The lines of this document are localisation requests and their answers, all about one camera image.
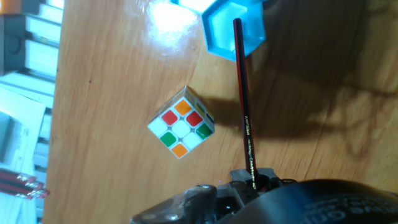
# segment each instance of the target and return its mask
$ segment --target black pencil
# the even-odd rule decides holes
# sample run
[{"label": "black pencil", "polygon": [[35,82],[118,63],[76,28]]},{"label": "black pencil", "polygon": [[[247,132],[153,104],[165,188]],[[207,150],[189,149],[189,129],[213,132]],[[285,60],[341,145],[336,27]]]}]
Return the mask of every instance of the black pencil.
[{"label": "black pencil", "polygon": [[246,62],[245,62],[244,45],[243,45],[242,20],[239,18],[234,19],[234,35],[235,35],[236,67],[238,70],[239,95],[240,95],[241,111],[242,111],[243,144],[244,144],[244,155],[246,161],[246,170],[250,173],[250,176],[252,178],[253,189],[257,190],[256,178],[258,176],[258,173],[256,168],[256,159],[254,157],[254,144],[252,138],[248,78],[246,73]]}]

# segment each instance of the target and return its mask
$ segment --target orange sticker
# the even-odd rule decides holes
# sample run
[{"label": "orange sticker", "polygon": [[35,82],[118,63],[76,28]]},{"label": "orange sticker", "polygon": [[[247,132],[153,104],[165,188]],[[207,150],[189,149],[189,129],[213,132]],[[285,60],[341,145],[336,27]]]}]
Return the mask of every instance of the orange sticker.
[{"label": "orange sticker", "polygon": [[182,145],[178,144],[176,145],[173,149],[172,152],[178,157],[181,158],[183,157],[186,153],[188,153],[188,150]]},{"label": "orange sticker", "polygon": [[192,110],[191,106],[185,100],[182,100],[179,103],[177,103],[177,105],[175,105],[174,108],[182,116],[186,115],[189,111]]}]

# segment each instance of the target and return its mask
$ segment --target red sticker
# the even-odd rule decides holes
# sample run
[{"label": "red sticker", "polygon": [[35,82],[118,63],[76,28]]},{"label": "red sticker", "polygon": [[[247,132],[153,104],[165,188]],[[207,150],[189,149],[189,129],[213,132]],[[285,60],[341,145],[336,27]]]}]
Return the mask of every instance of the red sticker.
[{"label": "red sticker", "polygon": [[162,119],[166,122],[167,125],[172,125],[177,121],[177,116],[173,113],[173,111],[168,111],[166,114],[163,114]]},{"label": "red sticker", "polygon": [[203,119],[199,116],[199,114],[196,111],[194,111],[187,116],[187,121],[189,124],[191,124],[192,127],[195,127],[196,125],[201,123]]}]

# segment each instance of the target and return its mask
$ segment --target wooden surface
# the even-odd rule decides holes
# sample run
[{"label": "wooden surface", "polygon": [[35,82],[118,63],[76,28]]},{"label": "wooden surface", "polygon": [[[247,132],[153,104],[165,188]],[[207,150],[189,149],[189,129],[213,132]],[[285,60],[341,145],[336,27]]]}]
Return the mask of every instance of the wooden surface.
[{"label": "wooden surface", "polygon": [[[248,59],[256,158],[283,178],[398,192],[398,1],[278,0]],[[180,161],[146,128],[189,85],[216,133]],[[44,223],[131,215],[244,168],[233,62],[159,0],[65,3]]]}]

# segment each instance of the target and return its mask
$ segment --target pencil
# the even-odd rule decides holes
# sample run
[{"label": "pencil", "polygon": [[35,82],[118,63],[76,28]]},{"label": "pencil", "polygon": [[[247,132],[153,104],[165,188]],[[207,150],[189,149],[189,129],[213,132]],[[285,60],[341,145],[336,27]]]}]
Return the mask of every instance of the pencil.
[{"label": "pencil", "polygon": [[33,189],[41,190],[44,186],[43,183],[35,181],[35,177],[31,177],[24,174],[18,174],[16,172],[0,169],[0,181],[5,180],[8,182],[13,182],[15,184],[23,184],[27,187],[32,187]]},{"label": "pencil", "polygon": [[236,52],[236,68],[238,71],[239,95],[242,111],[243,124],[243,144],[246,162],[246,170],[252,178],[252,187],[257,190],[256,178],[258,176],[256,168],[256,158],[254,157],[254,144],[252,138],[252,125],[249,107],[248,77],[246,72],[246,62],[244,56],[242,20],[234,19],[234,36]]},{"label": "pencil", "polygon": [[27,195],[20,194],[19,192],[13,191],[13,190],[8,190],[8,189],[3,189],[0,187],[0,192],[12,196],[20,196],[21,198],[27,198]]},{"label": "pencil", "polygon": [[33,191],[30,187],[25,187],[23,185],[17,185],[6,181],[0,181],[0,188],[4,190],[12,190],[20,194],[27,195]]}]

